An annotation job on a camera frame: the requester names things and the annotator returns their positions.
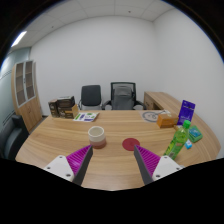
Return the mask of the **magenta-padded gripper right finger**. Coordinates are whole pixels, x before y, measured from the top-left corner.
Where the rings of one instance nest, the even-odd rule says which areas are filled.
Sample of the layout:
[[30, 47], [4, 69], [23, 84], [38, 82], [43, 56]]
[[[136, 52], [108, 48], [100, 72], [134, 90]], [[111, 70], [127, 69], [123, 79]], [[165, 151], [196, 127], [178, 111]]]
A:
[[160, 157], [139, 145], [134, 146], [134, 156], [145, 185], [182, 169], [169, 156]]

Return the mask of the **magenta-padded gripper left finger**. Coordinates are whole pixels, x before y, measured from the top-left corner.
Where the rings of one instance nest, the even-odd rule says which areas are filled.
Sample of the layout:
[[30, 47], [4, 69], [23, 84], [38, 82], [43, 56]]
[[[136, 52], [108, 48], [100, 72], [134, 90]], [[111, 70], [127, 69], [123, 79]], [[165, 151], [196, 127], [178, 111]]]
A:
[[57, 156], [44, 170], [81, 186], [92, 155], [93, 148], [88, 145], [68, 156]]

